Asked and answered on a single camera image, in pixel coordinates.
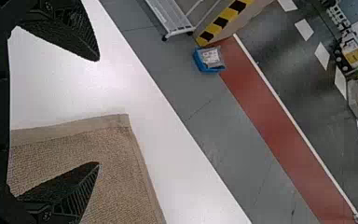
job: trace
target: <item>yellow and black striped barrier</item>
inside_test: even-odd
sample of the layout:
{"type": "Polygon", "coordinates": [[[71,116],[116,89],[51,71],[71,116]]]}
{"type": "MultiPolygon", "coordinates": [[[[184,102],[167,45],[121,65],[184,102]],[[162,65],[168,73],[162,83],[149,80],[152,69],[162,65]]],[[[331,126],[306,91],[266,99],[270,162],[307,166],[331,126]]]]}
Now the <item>yellow and black striped barrier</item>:
{"type": "Polygon", "coordinates": [[[205,28],[199,37],[197,37],[197,43],[202,47],[207,45],[212,39],[220,34],[230,22],[235,21],[238,15],[253,2],[254,0],[235,0],[219,14],[216,20],[205,28]]]}

